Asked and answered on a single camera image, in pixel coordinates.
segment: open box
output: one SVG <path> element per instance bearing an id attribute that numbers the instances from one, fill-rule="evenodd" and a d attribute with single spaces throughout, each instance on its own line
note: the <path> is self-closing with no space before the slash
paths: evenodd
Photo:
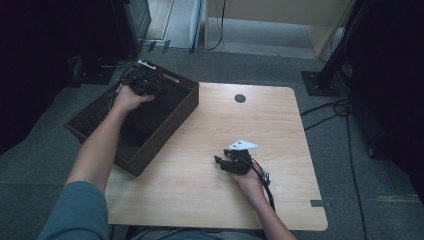
<path id="1" fill-rule="evenodd" d="M 168 139 L 199 105 L 199 83 L 146 61 L 149 73 L 146 80 L 167 89 L 166 95 L 156 96 L 150 103 L 128 114 L 118 141 L 115 164 L 139 176 Z M 145 65 L 127 74 L 137 74 Z M 83 143 L 100 125 L 109 111 L 110 95 L 120 82 L 80 111 L 65 127 Z"/>

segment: hand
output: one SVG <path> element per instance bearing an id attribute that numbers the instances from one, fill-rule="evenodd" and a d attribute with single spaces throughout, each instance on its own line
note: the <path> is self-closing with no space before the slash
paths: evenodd
<path id="1" fill-rule="evenodd" d="M 136 95 L 129 86 L 123 85 L 113 104 L 113 109 L 119 109 L 124 113 L 137 108 L 143 102 L 150 102 L 155 99 L 153 95 Z"/>
<path id="2" fill-rule="evenodd" d="M 261 173 L 261 169 L 256 163 L 253 164 L 253 167 Z M 245 175 L 232 173 L 231 176 L 238 183 L 240 189 L 247 196 L 249 201 L 253 203 L 257 200 L 265 199 L 262 182 L 253 169 L 250 169 Z"/>

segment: teal sleeve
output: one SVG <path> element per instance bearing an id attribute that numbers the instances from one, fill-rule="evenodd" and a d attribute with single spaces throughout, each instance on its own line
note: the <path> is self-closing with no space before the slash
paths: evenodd
<path id="1" fill-rule="evenodd" d="M 104 193 L 88 182 L 63 188 L 37 239 L 107 239 L 108 219 Z"/>

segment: small white object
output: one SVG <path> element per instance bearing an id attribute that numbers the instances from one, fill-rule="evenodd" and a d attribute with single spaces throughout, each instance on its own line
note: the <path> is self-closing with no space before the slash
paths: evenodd
<path id="1" fill-rule="evenodd" d="M 259 145 L 256 144 L 256 143 L 251 143 L 251 142 L 239 139 L 237 142 L 228 146 L 228 149 L 230 149 L 230 150 L 245 150 L 245 149 L 257 148 L 257 147 L 259 147 Z"/>
<path id="2" fill-rule="evenodd" d="M 146 67 L 148 67 L 148 68 L 151 68 L 151 69 L 153 69 L 153 70 L 156 70 L 156 66 L 150 66 L 149 64 L 147 64 L 147 62 L 143 62 L 143 61 L 141 61 L 141 59 L 140 59 L 140 60 L 138 60 L 138 63 L 140 63 L 141 65 L 144 65 L 144 66 L 146 66 Z"/>

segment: table top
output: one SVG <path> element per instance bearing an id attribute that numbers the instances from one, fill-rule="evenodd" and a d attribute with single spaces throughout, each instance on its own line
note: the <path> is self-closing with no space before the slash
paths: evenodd
<path id="1" fill-rule="evenodd" d="M 200 83 L 199 106 L 139 177 L 114 166 L 109 224 L 260 229 L 247 198 L 215 163 L 238 139 L 270 174 L 278 216 L 291 230 L 327 228 L 294 92 L 286 87 Z M 235 101 L 237 94 L 246 97 Z"/>

